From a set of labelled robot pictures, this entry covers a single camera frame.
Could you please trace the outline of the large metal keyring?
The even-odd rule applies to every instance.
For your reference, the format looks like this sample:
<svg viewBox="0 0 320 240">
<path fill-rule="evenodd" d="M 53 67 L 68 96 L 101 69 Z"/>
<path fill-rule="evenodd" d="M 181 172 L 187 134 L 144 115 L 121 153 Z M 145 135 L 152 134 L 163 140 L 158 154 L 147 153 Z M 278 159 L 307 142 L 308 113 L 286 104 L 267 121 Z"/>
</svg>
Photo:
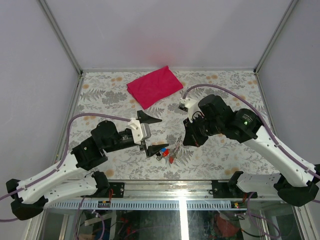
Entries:
<svg viewBox="0 0 320 240">
<path fill-rule="evenodd" d="M 174 146 L 174 148 L 173 148 L 173 151 L 172 151 L 172 154 L 173 155 L 176 155 L 179 151 L 180 151 L 180 148 L 181 148 L 181 145 L 183 144 L 183 138 L 182 138 L 182 136 L 180 136 L 178 139 L 177 139 L 177 141 L 176 141 L 176 143 L 175 143 L 175 146 Z"/>
</svg>

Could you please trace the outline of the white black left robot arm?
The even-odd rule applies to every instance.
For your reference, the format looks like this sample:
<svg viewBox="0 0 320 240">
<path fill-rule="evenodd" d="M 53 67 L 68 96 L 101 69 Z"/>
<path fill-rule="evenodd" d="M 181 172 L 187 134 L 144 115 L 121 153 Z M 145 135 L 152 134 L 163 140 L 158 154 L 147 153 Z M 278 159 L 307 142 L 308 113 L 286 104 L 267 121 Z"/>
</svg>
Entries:
<svg viewBox="0 0 320 240">
<path fill-rule="evenodd" d="M 96 168 L 108 160 L 107 153 L 139 147 L 147 157 L 152 157 L 166 144 L 146 145 L 151 137 L 150 125 L 160 123 L 142 110 L 133 118 L 98 114 L 105 120 L 91 130 L 90 137 L 65 151 L 61 160 L 25 179 L 6 182 L 7 196 L 15 218 L 29 220 L 51 205 L 77 197 L 99 198 L 111 194 L 105 173 Z"/>
</svg>

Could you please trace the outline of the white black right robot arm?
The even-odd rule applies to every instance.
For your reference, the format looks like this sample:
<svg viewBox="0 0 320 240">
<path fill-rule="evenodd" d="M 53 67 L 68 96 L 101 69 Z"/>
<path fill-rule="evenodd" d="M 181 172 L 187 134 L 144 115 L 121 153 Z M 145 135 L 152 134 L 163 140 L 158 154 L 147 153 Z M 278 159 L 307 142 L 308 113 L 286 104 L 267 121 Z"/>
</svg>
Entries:
<svg viewBox="0 0 320 240">
<path fill-rule="evenodd" d="M 320 166 L 308 163 L 273 136 L 252 110 L 233 111 L 224 100 L 211 94 L 201 100 L 181 98 L 179 108 L 187 112 L 184 146 L 201 147 L 210 136 L 222 134 L 254 150 L 272 164 L 276 174 L 249 174 L 236 171 L 225 192 L 240 198 L 244 194 L 279 196 L 301 207 L 315 200 Z"/>
</svg>

